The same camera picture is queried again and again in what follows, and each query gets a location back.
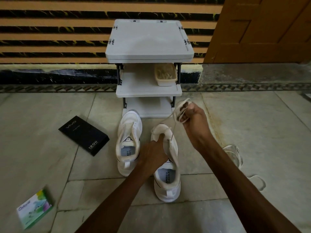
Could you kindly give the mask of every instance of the plastic container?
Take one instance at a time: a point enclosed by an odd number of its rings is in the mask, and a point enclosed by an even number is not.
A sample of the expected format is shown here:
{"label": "plastic container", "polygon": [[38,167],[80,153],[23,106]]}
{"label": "plastic container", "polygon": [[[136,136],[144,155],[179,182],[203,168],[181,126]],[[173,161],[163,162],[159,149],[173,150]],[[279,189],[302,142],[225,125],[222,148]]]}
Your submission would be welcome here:
{"label": "plastic container", "polygon": [[176,85],[177,72],[174,64],[155,64],[155,79],[160,87],[169,87]]}

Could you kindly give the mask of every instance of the plastic shoe rack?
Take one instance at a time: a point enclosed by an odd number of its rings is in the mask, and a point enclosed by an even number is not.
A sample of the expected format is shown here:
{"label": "plastic shoe rack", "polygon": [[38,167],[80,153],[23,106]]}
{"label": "plastic shoe rack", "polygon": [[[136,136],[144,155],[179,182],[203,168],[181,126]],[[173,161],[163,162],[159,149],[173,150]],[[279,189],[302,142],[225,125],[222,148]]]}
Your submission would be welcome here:
{"label": "plastic shoe rack", "polygon": [[[109,63],[117,66],[116,95],[123,98],[123,115],[135,110],[141,118],[166,118],[181,96],[182,62],[191,62],[194,51],[179,21],[117,19],[106,49]],[[155,63],[174,63],[177,81],[160,87]]]}

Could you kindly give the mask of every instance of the white sneaker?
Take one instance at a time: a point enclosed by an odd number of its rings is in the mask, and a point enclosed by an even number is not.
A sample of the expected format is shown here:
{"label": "white sneaker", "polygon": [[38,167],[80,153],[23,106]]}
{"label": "white sneaker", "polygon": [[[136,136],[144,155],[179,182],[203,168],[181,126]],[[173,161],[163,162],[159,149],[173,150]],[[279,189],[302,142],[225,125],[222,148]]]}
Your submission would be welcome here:
{"label": "white sneaker", "polygon": [[152,129],[151,141],[157,141],[161,133],[165,134],[163,148],[169,160],[154,173],[154,188],[157,197],[169,203],[175,201],[180,194],[181,183],[177,159],[178,148],[171,129],[163,123]]}
{"label": "white sneaker", "polygon": [[116,154],[118,170],[128,176],[136,166],[140,148],[142,121],[135,111],[128,111],[121,119],[118,128]]}

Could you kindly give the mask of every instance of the shoe insole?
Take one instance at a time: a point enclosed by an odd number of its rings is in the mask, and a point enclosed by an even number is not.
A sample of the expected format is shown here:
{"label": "shoe insole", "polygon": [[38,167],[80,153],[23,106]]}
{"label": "shoe insole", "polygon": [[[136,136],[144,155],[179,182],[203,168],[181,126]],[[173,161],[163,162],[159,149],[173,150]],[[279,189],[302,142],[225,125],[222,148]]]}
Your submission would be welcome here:
{"label": "shoe insole", "polygon": [[173,169],[161,168],[158,170],[161,181],[170,184],[175,180],[176,171]]}
{"label": "shoe insole", "polygon": [[135,154],[135,146],[124,146],[121,149],[121,156],[130,156]]}

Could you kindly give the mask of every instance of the wooden door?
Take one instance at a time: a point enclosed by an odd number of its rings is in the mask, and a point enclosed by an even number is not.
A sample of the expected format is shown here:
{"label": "wooden door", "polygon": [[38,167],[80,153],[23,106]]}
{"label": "wooden door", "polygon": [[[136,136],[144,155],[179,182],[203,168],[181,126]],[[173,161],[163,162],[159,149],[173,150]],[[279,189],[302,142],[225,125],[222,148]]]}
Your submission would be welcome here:
{"label": "wooden door", "polygon": [[226,0],[204,63],[309,60],[310,0]]}

